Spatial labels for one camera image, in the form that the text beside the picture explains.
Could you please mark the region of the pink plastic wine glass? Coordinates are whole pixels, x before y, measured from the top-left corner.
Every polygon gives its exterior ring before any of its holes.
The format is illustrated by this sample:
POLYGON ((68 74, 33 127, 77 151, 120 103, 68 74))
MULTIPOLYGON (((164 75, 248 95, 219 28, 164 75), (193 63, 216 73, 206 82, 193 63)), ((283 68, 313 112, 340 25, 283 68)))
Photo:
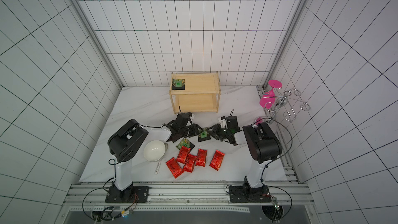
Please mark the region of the pink plastic wine glass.
POLYGON ((278 80, 272 79, 268 81, 268 85, 271 87, 271 90, 263 93, 259 103, 261 107, 270 110, 277 98, 274 89, 281 89, 283 84, 278 80))

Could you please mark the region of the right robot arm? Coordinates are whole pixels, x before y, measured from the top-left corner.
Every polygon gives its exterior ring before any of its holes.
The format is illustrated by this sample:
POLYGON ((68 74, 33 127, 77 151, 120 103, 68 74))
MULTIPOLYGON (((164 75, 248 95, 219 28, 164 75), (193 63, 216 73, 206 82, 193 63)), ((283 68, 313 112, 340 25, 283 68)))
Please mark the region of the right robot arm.
POLYGON ((217 140, 227 139, 237 145, 235 134, 242 134, 253 159, 250 171, 244 178, 243 192, 246 195, 265 195, 268 186, 264 183, 264 175, 269 165, 282 158, 289 151, 284 151, 281 141, 269 126, 270 122, 279 123, 270 117, 259 117, 253 124, 243 126, 238 131, 223 129, 219 124, 208 128, 208 132, 217 140))

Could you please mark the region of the red tea bag upper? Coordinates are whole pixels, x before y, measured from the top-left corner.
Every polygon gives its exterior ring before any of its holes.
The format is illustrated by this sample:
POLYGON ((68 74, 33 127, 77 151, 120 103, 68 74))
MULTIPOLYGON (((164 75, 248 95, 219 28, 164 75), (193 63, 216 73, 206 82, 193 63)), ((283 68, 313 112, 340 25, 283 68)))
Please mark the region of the red tea bag upper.
POLYGON ((176 158, 176 161, 182 164, 186 163, 188 154, 190 153, 191 149, 185 146, 181 146, 180 150, 179 150, 179 154, 176 158))

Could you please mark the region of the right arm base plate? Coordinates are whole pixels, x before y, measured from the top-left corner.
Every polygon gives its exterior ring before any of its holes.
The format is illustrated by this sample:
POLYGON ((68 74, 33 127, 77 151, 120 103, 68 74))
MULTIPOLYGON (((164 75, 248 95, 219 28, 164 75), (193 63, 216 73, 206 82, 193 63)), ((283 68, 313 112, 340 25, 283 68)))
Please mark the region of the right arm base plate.
POLYGON ((249 185, 229 186, 227 193, 231 203, 271 203, 272 197, 266 186, 251 188, 249 185))

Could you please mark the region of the green tea bag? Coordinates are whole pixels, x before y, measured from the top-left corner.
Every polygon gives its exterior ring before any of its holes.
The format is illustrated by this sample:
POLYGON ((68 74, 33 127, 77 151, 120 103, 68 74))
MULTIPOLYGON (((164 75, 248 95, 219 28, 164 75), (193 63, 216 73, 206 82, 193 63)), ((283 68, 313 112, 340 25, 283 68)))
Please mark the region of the green tea bag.
POLYGON ((203 131, 198 135, 198 142, 204 142, 208 140, 211 140, 211 136, 206 129, 203 129, 203 131))
POLYGON ((184 138, 181 139, 181 141, 176 145, 176 148, 178 150, 180 150, 181 147, 186 147, 192 150, 195 147, 195 145, 192 142, 190 142, 187 138, 184 138))
POLYGON ((172 90, 184 90, 185 85, 185 79, 172 79, 172 90))

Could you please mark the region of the white bowl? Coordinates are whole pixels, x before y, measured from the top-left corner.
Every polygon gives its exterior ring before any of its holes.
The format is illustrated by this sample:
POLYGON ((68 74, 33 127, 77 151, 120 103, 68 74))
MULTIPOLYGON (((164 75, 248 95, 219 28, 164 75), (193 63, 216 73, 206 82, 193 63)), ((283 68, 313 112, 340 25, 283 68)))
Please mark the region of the white bowl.
POLYGON ((144 148, 144 158, 149 162, 160 160, 166 152, 166 144, 160 140, 149 142, 144 148))

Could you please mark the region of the red tea bag middle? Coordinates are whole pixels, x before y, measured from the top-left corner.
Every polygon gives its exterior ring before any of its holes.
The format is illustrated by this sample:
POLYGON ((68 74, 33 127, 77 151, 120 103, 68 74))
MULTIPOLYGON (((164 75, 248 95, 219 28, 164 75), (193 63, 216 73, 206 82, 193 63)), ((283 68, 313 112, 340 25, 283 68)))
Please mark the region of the red tea bag middle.
POLYGON ((198 158, 197 156, 192 155, 192 154, 189 153, 187 155, 186 162, 185 162, 185 164, 183 166, 183 171, 192 173, 193 170, 194 170, 197 158, 198 158))

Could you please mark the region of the red tea bag rightmost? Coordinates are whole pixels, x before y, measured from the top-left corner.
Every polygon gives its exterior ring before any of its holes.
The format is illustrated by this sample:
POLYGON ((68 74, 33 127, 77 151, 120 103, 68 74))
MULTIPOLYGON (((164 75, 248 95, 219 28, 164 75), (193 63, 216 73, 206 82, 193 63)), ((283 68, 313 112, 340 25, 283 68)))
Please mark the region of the red tea bag rightmost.
POLYGON ((224 157, 225 154, 223 152, 216 150, 209 166, 218 171, 222 165, 224 157))

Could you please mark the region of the chrome cup rack stand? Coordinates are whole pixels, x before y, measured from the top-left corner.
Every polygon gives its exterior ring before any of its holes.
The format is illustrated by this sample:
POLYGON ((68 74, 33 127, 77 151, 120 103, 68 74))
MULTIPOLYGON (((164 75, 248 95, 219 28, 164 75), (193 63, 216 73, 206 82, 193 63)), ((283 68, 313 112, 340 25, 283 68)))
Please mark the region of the chrome cup rack stand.
POLYGON ((281 92, 280 89, 274 89, 275 95, 277 96, 275 103, 272 105, 270 110, 263 108, 265 116, 257 117, 255 119, 255 125, 266 122, 268 124, 276 123, 277 116, 280 114, 282 121, 288 123, 296 120, 298 113, 309 112, 311 106, 301 98, 301 92, 295 88, 288 89, 281 92))

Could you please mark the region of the wooden two-tier shelf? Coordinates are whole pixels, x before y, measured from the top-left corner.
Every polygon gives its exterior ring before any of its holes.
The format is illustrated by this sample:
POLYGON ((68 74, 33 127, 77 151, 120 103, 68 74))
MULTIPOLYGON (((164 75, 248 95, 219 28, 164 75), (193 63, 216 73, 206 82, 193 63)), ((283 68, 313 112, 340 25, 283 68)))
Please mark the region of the wooden two-tier shelf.
POLYGON ((219 73, 172 74, 169 95, 173 112, 204 113, 219 111, 221 87, 219 73), (172 79, 185 79, 184 90, 172 90, 172 79))

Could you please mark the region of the red tea bag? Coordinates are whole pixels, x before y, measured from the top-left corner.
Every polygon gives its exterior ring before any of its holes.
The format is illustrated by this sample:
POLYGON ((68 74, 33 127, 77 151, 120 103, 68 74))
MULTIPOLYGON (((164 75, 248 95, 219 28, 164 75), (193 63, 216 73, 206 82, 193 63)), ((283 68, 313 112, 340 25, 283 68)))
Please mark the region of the red tea bag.
POLYGON ((182 164, 186 163, 188 154, 190 153, 191 149, 185 146, 181 146, 180 150, 179 150, 179 154, 176 158, 176 161, 182 164))
POLYGON ((169 168, 170 172, 174 176, 174 178, 179 177, 183 173, 183 169, 178 164, 175 157, 172 157, 170 160, 166 162, 167 167, 169 168))
POLYGON ((206 165, 207 150, 198 149, 198 155, 195 162, 196 166, 205 167, 206 165))
POLYGON ((192 155, 192 154, 189 153, 187 155, 186 162, 185 162, 185 164, 183 166, 183 171, 192 173, 193 170, 194 170, 197 158, 198 158, 197 156, 192 155))
POLYGON ((216 150, 209 166, 218 171, 222 165, 224 157, 225 154, 223 152, 216 150))

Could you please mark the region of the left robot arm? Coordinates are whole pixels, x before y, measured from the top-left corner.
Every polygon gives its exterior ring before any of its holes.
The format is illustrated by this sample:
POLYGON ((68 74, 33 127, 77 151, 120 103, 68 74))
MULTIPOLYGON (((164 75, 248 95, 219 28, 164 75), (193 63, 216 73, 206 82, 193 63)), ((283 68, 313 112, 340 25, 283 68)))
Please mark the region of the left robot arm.
POLYGON ((145 139, 154 130, 164 132, 166 142, 176 142, 182 138, 190 138, 204 131, 198 124, 192 122, 193 115, 178 114, 175 120, 159 127, 143 125, 135 119, 128 120, 107 142, 109 152, 114 156, 115 181, 113 187, 123 192, 133 185, 131 160, 138 153, 145 139))

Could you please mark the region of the aluminium rail frame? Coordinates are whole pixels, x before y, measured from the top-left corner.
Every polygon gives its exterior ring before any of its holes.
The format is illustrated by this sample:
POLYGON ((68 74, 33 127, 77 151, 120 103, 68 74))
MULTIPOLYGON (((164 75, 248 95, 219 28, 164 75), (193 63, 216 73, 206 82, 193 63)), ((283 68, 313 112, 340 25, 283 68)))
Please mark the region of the aluminium rail frame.
POLYGON ((268 183, 271 203, 231 203, 227 183, 136 183, 149 187, 146 203, 106 203, 110 184, 80 183, 67 193, 58 224, 318 224, 305 184, 268 183))

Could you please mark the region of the red tea bag centre right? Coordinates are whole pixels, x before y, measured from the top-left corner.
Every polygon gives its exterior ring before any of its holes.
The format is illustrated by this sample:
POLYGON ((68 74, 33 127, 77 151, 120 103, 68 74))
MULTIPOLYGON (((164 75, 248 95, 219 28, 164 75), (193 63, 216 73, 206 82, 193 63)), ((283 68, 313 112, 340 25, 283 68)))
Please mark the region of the red tea bag centre right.
POLYGON ((196 166, 205 167, 206 165, 207 150, 198 149, 198 155, 195 162, 196 166))

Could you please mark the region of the red tea bag leftmost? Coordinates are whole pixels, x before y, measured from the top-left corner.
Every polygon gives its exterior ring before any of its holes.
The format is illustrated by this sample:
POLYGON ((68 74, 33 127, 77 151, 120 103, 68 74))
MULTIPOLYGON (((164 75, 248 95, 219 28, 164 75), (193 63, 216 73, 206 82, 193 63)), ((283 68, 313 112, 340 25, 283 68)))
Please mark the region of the red tea bag leftmost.
POLYGON ((183 169, 178 164, 175 157, 172 157, 170 160, 166 162, 167 167, 169 168, 170 172, 174 176, 174 178, 179 177, 183 173, 183 169))

